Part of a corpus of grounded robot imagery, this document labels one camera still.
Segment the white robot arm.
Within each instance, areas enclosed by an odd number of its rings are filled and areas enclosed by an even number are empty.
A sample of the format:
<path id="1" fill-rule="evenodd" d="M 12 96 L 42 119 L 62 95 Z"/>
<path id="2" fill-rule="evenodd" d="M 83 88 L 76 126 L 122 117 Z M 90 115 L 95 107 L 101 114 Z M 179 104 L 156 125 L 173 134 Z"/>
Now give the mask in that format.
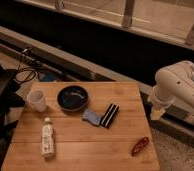
<path id="1" fill-rule="evenodd" d="M 181 61 L 160 68 L 155 74 L 156 85 L 148 101 L 152 104 L 150 119 L 159 120 L 176 98 L 194 108 L 194 63 Z"/>

